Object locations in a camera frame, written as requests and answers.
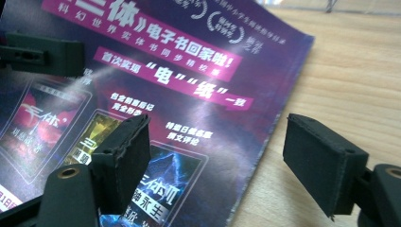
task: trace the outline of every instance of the magazine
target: magazine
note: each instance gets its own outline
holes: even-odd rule
[[[102,226],[228,225],[314,40],[243,0],[8,0],[0,30],[85,47],[75,79],[0,70],[0,211],[150,116],[148,170]]]

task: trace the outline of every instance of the magazine page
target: magazine page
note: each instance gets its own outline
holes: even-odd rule
[[[78,78],[0,70],[1,211],[150,116],[148,170],[102,226],[229,224],[313,44],[243,0],[8,0],[0,30],[85,49]]]

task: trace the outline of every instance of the screw hole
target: screw hole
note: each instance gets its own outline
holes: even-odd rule
[[[75,177],[78,174],[79,174],[79,169],[72,167],[64,169],[63,171],[59,172],[57,176],[61,179],[67,179]]]
[[[393,176],[394,178],[401,179],[401,169],[400,168],[387,168],[387,173]]]

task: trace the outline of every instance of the wooden table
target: wooden table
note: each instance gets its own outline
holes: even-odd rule
[[[332,222],[283,162],[288,113],[313,117],[370,153],[368,168],[401,166],[401,17],[271,9],[316,37],[233,226],[357,226]]]

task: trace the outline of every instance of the black clamp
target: black clamp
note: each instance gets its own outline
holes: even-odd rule
[[[0,68],[10,64],[16,71],[62,77],[81,77],[84,71],[83,43],[7,33],[0,45]]]
[[[324,213],[350,215],[359,227],[401,226],[401,167],[366,168],[369,154],[315,119],[290,114],[284,161]]]

